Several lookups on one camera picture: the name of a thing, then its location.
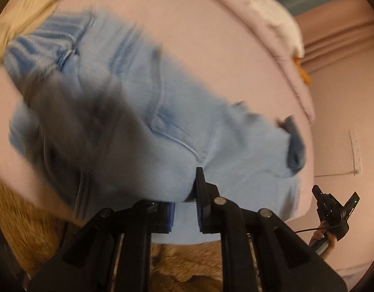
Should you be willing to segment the light blue denim pants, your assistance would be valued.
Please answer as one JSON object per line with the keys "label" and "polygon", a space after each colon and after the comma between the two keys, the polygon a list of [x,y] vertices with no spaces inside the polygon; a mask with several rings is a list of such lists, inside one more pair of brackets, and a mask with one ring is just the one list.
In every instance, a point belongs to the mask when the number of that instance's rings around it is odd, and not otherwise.
{"label": "light blue denim pants", "polygon": [[295,216],[304,148],[243,103],[210,93],[133,26],[103,13],[57,13],[4,56],[23,100],[11,144],[76,217],[140,200],[175,203],[161,244],[217,240],[200,232],[196,169],[248,210]]}

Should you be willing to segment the brown fuzzy rug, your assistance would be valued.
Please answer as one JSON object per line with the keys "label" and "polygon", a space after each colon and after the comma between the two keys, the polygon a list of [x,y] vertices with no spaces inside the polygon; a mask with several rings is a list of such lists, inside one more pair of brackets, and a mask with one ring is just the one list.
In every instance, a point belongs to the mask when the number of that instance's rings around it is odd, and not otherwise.
{"label": "brown fuzzy rug", "polygon": [[[35,275],[78,226],[37,208],[0,181],[0,226],[19,265]],[[150,291],[222,291],[219,242],[151,247]]]}

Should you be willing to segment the pink curtain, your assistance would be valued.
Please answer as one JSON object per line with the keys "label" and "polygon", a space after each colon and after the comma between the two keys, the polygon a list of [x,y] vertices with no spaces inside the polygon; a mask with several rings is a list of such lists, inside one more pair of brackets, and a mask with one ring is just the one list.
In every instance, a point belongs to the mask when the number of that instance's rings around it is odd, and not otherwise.
{"label": "pink curtain", "polygon": [[374,47],[374,10],[367,0],[337,0],[295,17],[303,34],[302,68],[311,74]]}

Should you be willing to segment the white goose plush toy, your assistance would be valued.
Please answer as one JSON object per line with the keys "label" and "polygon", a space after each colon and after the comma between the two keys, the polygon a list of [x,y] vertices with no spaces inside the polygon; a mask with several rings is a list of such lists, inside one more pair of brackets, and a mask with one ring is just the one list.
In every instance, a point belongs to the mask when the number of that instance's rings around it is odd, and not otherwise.
{"label": "white goose plush toy", "polygon": [[280,37],[294,61],[298,74],[305,84],[311,84],[311,78],[301,66],[305,55],[303,34],[293,15],[276,0],[243,0],[243,2],[257,12]]}

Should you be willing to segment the pink quilted comforter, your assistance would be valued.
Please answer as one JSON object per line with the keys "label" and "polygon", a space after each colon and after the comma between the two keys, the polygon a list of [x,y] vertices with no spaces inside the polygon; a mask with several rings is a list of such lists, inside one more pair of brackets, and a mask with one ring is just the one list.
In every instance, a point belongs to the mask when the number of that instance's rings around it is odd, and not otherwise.
{"label": "pink quilted comforter", "polygon": [[309,84],[305,84],[298,74],[294,61],[280,37],[266,24],[264,19],[253,9],[248,7],[243,0],[218,1],[240,19],[266,48],[293,89],[309,123],[314,123],[316,116],[314,104],[308,90]]}

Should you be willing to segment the cream printed folded garment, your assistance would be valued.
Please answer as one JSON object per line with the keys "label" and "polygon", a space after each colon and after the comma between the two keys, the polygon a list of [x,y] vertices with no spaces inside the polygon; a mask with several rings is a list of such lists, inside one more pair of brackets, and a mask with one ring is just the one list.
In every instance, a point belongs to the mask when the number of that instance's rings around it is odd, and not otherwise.
{"label": "cream printed folded garment", "polygon": [[56,11],[59,0],[10,0],[0,14],[0,63],[8,44],[28,34]]}

